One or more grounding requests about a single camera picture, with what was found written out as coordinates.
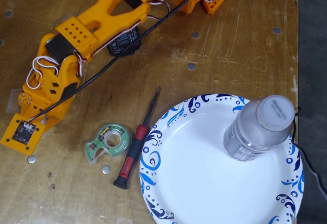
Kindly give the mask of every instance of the green tape dispenser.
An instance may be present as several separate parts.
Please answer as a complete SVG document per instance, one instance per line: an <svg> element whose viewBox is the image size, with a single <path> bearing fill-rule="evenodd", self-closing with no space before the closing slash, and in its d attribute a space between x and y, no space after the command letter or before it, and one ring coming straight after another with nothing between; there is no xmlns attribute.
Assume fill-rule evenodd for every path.
<svg viewBox="0 0 327 224"><path fill-rule="evenodd" d="M97 137L85 145L85 154L90 165L97 162L98 157L110 154L111 157L121 155L131 144L131 136L122 125L110 123L101 128Z"/></svg>

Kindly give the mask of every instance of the paper plate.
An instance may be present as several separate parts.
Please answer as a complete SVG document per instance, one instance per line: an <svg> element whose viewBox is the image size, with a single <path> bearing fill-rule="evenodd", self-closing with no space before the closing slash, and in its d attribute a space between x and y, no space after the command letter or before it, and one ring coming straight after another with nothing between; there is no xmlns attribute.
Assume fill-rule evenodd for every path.
<svg viewBox="0 0 327 224"><path fill-rule="evenodd" d="M249 101L196 96L170 109L143 147L144 200L160 224L280 224L298 213L304 174L289 137L248 162L231 158L223 135Z"/></svg>

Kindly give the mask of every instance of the wooden table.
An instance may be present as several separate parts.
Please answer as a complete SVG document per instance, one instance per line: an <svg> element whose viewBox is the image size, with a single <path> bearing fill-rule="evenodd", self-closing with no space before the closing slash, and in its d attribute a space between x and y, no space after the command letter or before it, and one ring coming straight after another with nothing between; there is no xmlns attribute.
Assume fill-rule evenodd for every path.
<svg viewBox="0 0 327 224"><path fill-rule="evenodd" d="M81 13L94 2L0 1L1 135L13 116L7 113L15 105L10 94L25 82L42 36L62 16ZM5 10L13 16L5 18ZM163 15L165 10L156 7L152 13ZM147 21L140 31L152 24ZM273 33L274 27L281 33ZM193 32L200 37L192 38ZM99 53L87 66L86 79L111 58L107 51ZM193 71L187 68L190 62L196 64ZM103 156L96 165L88 164L84 143L102 125L117 122L134 131L159 85L150 125L173 105L204 93L248 99L280 94L296 107L297 83L297 0L226 0L213 16L201 5L190 15L179 12L146 37L139 51L76 96L65 120L40 140L36 163L0 146L0 223L154 223L142 197L138 165L126 191L112 185L124 157ZM101 172L105 164L111 166L109 175Z"/></svg>

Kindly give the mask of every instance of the water bottle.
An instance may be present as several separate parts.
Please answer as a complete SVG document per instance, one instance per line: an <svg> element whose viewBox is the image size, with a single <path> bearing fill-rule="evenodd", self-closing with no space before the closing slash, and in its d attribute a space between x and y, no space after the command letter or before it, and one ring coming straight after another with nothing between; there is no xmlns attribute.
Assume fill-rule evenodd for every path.
<svg viewBox="0 0 327 224"><path fill-rule="evenodd" d="M280 95L250 101L225 132L225 149L240 161L255 159L287 139L294 113L292 103Z"/></svg>

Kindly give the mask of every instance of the black servo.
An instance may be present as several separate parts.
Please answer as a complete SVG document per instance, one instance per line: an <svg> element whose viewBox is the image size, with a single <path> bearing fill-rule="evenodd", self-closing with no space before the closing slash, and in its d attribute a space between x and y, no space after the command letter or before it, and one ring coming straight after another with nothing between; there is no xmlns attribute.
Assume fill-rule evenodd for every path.
<svg viewBox="0 0 327 224"><path fill-rule="evenodd" d="M135 39L139 37L138 27L132 29L130 32L122 34L117 39L115 39L112 43L107 45L107 48L113 56L117 56L120 52L123 51L125 47L127 47L130 43L132 43ZM139 40L133 46L131 46L125 53L121 56L127 56L133 54L136 50L138 50L141 46L141 41Z"/></svg>

